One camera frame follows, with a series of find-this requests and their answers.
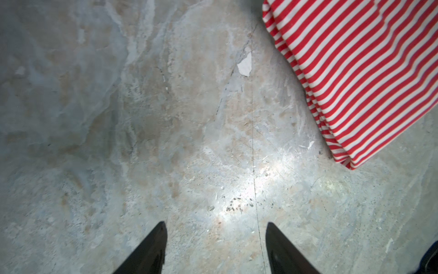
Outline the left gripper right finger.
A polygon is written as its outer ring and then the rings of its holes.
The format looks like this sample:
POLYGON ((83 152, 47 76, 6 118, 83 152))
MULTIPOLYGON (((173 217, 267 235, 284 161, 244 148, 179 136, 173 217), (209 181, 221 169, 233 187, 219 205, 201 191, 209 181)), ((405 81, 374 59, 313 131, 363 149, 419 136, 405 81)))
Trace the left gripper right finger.
POLYGON ((268 223, 265 238, 272 274, 320 274, 274 223, 268 223))

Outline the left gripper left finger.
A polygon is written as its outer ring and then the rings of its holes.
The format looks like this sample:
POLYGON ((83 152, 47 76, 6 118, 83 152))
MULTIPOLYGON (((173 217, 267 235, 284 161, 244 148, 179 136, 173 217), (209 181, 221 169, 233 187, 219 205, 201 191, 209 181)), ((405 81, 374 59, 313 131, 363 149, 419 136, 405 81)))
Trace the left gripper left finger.
POLYGON ((165 264, 168 233, 160 221, 135 250, 114 271, 114 274, 160 274, 165 264))

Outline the red white striped tank top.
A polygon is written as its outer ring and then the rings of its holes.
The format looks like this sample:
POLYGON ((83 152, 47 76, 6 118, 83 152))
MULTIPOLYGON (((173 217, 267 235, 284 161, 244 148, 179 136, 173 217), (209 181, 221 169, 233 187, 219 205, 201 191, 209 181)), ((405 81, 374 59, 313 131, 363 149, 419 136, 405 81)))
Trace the red white striped tank top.
POLYGON ((438 103, 436 1, 265 1, 262 19, 350 170, 438 103))

